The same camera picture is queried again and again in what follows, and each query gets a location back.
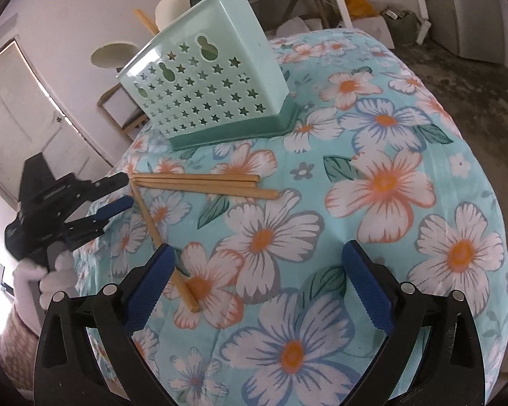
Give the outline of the patterned sleeve forearm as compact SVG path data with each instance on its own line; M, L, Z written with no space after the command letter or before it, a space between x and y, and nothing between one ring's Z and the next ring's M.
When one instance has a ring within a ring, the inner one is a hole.
M38 337L24 324L16 306L0 335L0 365L16 389L32 391Z

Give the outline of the white gloved left hand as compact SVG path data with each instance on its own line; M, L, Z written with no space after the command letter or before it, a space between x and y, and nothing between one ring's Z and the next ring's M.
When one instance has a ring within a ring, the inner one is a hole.
M46 310L55 293L63 291L69 297L79 295L75 289L78 275L73 254L61 242L51 245L47 254L53 262L51 269L26 257L13 271L14 308L36 336L41 334Z

